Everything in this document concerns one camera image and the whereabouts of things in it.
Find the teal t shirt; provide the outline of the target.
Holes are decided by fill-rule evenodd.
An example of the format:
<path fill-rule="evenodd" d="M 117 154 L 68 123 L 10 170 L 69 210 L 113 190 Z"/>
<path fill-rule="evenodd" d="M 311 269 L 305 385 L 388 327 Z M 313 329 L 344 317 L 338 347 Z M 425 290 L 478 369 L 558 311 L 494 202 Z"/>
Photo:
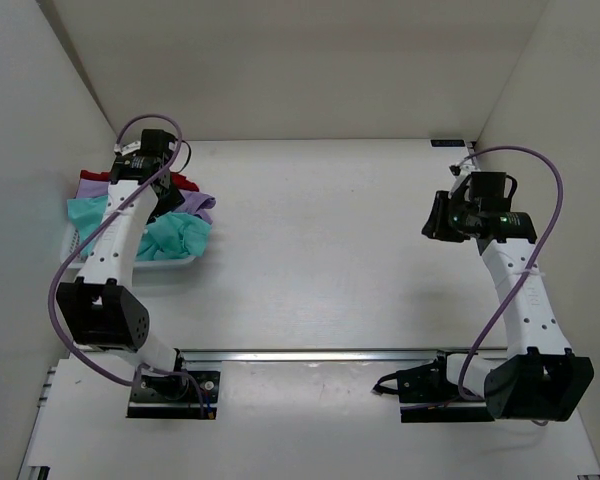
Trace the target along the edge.
<path fill-rule="evenodd" d="M 68 218 L 77 229 L 80 241 L 99 226 L 106 203 L 105 196 L 67 201 Z M 211 225 L 187 213 L 166 213 L 145 226 L 136 260 L 151 262 L 201 256 Z"/>

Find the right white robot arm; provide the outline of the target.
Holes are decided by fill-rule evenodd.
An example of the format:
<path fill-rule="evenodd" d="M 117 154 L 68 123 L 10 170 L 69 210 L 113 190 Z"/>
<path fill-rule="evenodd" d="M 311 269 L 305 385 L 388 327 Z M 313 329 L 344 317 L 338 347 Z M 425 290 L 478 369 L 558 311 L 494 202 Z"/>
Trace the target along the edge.
<path fill-rule="evenodd" d="M 486 335 L 480 333 L 467 353 L 449 355 L 429 374 L 429 391 L 445 401 L 458 393 L 482 401 L 495 419 L 565 422 L 594 369 L 558 325 L 537 262 L 542 240 L 531 217 L 511 209 L 517 182 L 504 172 L 451 172 L 453 187 L 436 192 L 422 233 L 443 242 L 476 242 L 499 300 L 485 328 L 503 321 L 507 358 L 501 364 L 482 358 Z"/>

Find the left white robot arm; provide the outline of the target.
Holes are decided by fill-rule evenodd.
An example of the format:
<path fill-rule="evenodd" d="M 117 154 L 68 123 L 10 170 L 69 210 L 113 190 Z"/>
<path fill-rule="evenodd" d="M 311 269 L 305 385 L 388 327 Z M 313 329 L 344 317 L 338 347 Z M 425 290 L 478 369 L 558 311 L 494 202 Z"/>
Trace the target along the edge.
<path fill-rule="evenodd" d="M 147 308 L 131 291 L 136 256 L 146 227 L 184 201 L 169 164 L 181 142 L 160 129 L 142 131 L 137 149 L 117 151 L 99 225 L 81 244 L 89 251 L 75 280 L 56 279 L 49 301 L 54 323 L 79 355 L 83 346 L 144 364 L 168 398 L 188 389 L 189 373 L 178 352 L 152 333 Z"/>

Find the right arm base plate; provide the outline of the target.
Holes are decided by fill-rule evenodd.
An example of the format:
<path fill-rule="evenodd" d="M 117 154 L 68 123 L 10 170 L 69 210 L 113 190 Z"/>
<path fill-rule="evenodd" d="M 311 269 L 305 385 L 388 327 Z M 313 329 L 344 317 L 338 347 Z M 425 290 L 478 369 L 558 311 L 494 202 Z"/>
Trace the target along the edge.
<path fill-rule="evenodd" d="M 372 392 L 398 399 L 402 424 L 494 421 L 481 402 L 462 399 L 457 386 L 433 364 L 384 375 L 372 387 Z"/>

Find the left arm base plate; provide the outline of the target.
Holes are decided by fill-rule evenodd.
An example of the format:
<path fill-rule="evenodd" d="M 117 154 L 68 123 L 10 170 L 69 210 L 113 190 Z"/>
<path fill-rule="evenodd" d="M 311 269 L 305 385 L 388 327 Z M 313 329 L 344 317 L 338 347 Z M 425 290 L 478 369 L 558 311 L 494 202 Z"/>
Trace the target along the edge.
<path fill-rule="evenodd" d="M 215 420 L 221 371 L 189 370 L 188 377 L 156 375 L 142 370 L 131 388 L 126 417 L 130 419 Z"/>

